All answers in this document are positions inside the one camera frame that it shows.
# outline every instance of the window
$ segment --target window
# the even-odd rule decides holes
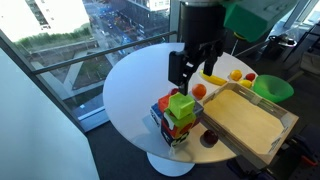
[[[99,5],[83,2],[65,1],[63,6],[72,7],[72,11],[70,8],[61,8],[56,1],[47,4],[47,9],[38,8],[35,4],[39,10],[37,19],[25,0],[8,1],[7,7],[11,10],[0,10],[0,15],[20,16],[20,22],[12,18],[0,22],[0,28],[36,76],[46,82],[63,106],[87,129],[90,124],[99,124],[98,120],[108,119],[103,110],[102,87],[112,67],[127,54],[159,41],[105,55],[90,55],[168,32],[169,15],[165,15],[166,10],[148,9],[145,6],[149,3],[147,0],[134,3],[127,0],[110,1]],[[48,13],[42,11],[58,12],[55,18],[51,17],[51,20],[55,19],[52,24],[46,20],[50,18],[46,16]],[[85,61],[43,70],[81,58]]]

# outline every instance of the floor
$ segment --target floor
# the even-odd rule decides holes
[[[259,53],[238,58],[248,64],[259,75],[270,74],[286,80],[299,70],[297,65],[290,69],[288,67],[299,59],[301,55],[299,53],[307,47],[308,44],[301,47],[301,50],[296,51],[286,62],[283,62],[283,56],[266,59],[259,58]],[[308,123],[313,123],[320,127],[320,80],[310,75],[303,75],[293,81],[291,85],[295,90],[294,95],[278,103],[281,107],[299,116],[299,121],[291,134],[298,133]],[[189,173],[177,178],[163,176],[150,165],[146,153],[124,139],[115,130],[111,122],[101,125],[86,135],[102,180],[238,179],[227,168],[226,162],[196,164]],[[244,158],[238,157],[238,159],[244,169],[255,169]]]

